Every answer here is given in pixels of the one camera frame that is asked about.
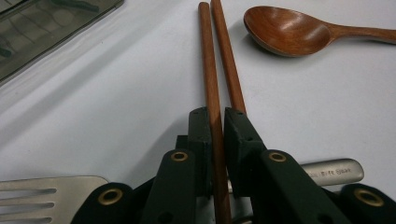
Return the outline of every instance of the spoon bowl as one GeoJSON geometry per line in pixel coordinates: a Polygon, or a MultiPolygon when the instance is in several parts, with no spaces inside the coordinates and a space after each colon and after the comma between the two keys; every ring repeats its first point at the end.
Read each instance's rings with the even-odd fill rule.
{"type": "Polygon", "coordinates": [[[396,44],[395,30],[336,25],[280,7],[253,7],[245,13],[244,23],[262,47],[290,57],[318,52],[344,36],[396,44]]]}

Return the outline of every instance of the metal spatula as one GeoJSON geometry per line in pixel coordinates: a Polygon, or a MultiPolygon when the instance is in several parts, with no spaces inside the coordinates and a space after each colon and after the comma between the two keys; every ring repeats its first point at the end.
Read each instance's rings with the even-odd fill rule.
{"type": "Polygon", "coordinates": [[[100,176],[0,182],[0,222],[70,223],[90,193],[106,183],[100,176]]]}

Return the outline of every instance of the white surface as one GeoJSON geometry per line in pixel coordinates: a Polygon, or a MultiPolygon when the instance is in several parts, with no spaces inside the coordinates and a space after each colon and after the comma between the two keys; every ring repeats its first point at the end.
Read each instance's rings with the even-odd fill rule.
{"type": "MultiPolygon", "coordinates": [[[[2,86],[0,180],[99,175],[134,188],[153,177],[177,135],[187,133],[189,112],[205,105],[198,4],[126,0],[2,86]]],[[[258,48],[243,25],[247,9],[267,5],[396,29],[396,2],[222,4],[247,112],[267,147],[300,162],[355,159],[363,184],[396,199],[396,46],[345,39],[283,58],[258,48]]],[[[213,220],[210,212],[197,216],[213,220]]]]}

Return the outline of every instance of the spoon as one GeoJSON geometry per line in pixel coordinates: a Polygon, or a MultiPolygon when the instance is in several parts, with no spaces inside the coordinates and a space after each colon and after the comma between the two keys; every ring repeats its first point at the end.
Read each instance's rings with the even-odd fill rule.
{"type": "Polygon", "coordinates": [[[245,13],[244,22],[262,47],[283,56],[312,54],[347,36],[396,44],[396,30],[336,25],[279,7],[250,8],[245,13]]]}

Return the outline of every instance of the brass ring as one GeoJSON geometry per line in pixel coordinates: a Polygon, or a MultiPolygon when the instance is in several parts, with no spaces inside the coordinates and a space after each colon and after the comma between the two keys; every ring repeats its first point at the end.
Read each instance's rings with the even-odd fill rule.
{"type": "Polygon", "coordinates": [[[367,189],[355,189],[353,191],[353,194],[357,199],[371,206],[380,207],[384,205],[384,200],[382,200],[378,195],[372,193],[367,189]]]}
{"type": "Polygon", "coordinates": [[[283,154],[280,154],[278,152],[271,152],[269,155],[269,158],[272,161],[285,161],[286,157],[283,154]]]}
{"type": "Polygon", "coordinates": [[[120,189],[108,189],[99,195],[98,202],[102,205],[111,205],[118,202],[122,198],[122,191],[120,189]],[[115,193],[115,195],[107,198],[109,193],[115,193]]]}
{"type": "Polygon", "coordinates": [[[171,159],[172,161],[186,161],[189,155],[185,152],[175,152],[172,154],[171,159]]]}

